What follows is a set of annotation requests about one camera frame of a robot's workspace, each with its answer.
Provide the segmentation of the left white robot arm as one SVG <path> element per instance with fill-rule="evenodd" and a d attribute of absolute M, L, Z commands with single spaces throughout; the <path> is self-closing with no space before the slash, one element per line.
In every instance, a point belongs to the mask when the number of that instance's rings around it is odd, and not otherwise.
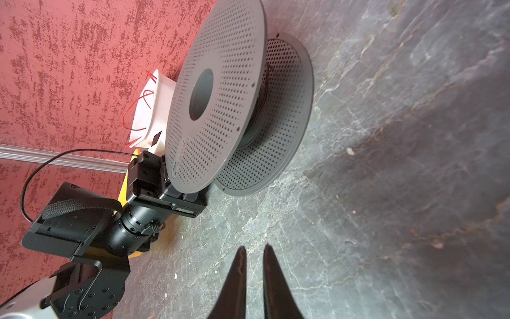
<path fill-rule="evenodd" d="M 149 251 L 172 215 L 195 218 L 206 206 L 203 192 L 178 192 L 165 157 L 147 151 L 131 159 L 123 202 L 63 183 L 22 245 L 67 263 L 4 302 L 1 317 L 106 316 L 126 291 L 130 256 Z"/>

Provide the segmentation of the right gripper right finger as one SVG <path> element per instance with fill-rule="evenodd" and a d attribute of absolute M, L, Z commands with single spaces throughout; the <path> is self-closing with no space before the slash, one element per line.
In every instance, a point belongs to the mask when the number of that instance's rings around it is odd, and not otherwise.
<path fill-rule="evenodd" d="M 304 317 L 295 303 L 275 252 L 269 244 L 264 248 L 262 269 L 265 318 L 303 319 Z"/>

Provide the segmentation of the dark grey cable spool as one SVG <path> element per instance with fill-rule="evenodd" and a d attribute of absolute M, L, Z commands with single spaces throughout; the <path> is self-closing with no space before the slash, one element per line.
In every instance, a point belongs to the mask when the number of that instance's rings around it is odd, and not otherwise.
<path fill-rule="evenodd" d="M 217 1 L 181 68 L 169 110 L 166 170 L 192 194 L 268 187 L 296 154 L 313 104 L 312 62 L 288 33 L 267 31 L 261 1 Z"/>

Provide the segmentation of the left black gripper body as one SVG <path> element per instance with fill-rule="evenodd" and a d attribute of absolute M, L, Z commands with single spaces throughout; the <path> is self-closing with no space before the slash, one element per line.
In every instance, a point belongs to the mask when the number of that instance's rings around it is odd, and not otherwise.
<path fill-rule="evenodd" d="M 197 217 L 207 207 L 205 193 L 177 191 L 167 172 L 165 156 L 143 151 L 132 159 L 127 171 L 126 201 L 163 212 Z"/>

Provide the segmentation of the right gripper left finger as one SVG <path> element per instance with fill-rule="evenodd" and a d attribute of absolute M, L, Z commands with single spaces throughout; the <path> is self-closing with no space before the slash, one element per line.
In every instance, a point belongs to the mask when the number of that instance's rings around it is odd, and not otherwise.
<path fill-rule="evenodd" d="M 246 318 L 247 253 L 239 247 L 223 284 L 219 297 L 208 318 Z"/>

